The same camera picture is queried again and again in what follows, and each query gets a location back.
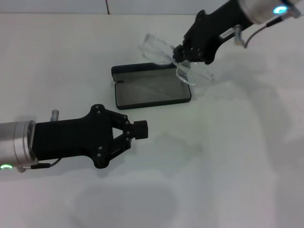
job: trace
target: black cable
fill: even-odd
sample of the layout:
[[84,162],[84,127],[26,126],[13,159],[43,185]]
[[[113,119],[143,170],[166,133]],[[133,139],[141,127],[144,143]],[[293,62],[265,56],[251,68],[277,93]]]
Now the black cable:
[[247,47],[248,47],[248,44],[249,44],[250,40],[251,40],[257,33],[259,33],[260,31],[262,31],[262,30],[264,30],[264,29],[266,29],[266,28],[267,28],[267,27],[266,27],[266,25],[265,25],[265,26],[263,26],[262,28],[260,28],[259,30],[257,30],[256,32],[254,32],[254,33],[248,38],[246,44],[244,45],[244,48],[247,48]]
[[56,165],[58,162],[60,162],[60,160],[61,160],[61,158],[58,158],[57,161],[55,161],[52,164],[50,164],[50,163],[38,163],[37,165],[31,165],[30,168],[32,170],[51,168],[54,165]]
[[288,17],[285,17],[283,18],[283,16],[280,16],[280,17],[277,17],[275,19],[273,19],[272,21],[268,22],[267,24],[265,24],[262,28],[260,28],[259,30],[257,30],[256,32],[254,32],[247,40],[247,42],[245,43],[244,45],[244,48],[247,48],[248,47],[248,44],[250,42],[250,40],[257,34],[259,33],[260,31],[263,31],[264,29],[268,28],[268,27],[271,27],[273,25],[276,25],[277,23],[280,23],[282,22],[284,19],[287,19]]
[[56,165],[58,162],[60,162],[61,158],[58,158],[56,162],[50,164],[50,167],[53,167],[54,165]]

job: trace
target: eyeglasses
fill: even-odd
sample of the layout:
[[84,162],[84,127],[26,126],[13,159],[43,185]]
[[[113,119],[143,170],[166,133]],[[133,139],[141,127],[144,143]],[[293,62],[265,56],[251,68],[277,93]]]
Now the eyeglasses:
[[174,46],[152,34],[147,34],[142,46],[139,47],[142,56],[157,65],[174,64],[176,76],[191,86],[195,86],[203,78],[214,81],[214,75],[202,66],[202,63],[190,62],[188,60],[178,63],[172,57]]

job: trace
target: white table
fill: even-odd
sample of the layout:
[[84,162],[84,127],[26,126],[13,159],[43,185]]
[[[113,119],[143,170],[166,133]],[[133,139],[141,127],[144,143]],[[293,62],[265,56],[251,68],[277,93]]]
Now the white table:
[[[174,45],[194,16],[0,15],[0,123],[118,111],[111,67]],[[86,157],[1,171],[1,227],[304,227],[304,20],[222,46],[187,104],[124,111],[149,138],[97,170]],[[257,27],[244,33],[248,37]]]

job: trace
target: bolt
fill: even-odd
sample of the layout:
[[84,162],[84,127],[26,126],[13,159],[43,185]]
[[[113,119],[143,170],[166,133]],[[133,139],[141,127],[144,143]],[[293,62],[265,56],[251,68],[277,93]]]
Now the bolt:
[[204,11],[204,10],[201,10],[200,12],[199,12],[199,15],[201,16],[201,15],[205,15],[206,14],[206,11]]
[[56,110],[56,109],[54,109],[54,110],[52,111],[52,117],[51,117],[50,121],[51,121],[51,122],[53,122],[53,121],[58,121],[58,116],[59,116],[59,111]]
[[245,41],[242,39],[242,26],[241,25],[236,25],[234,27],[234,42],[235,45],[238,46],[245,46]]

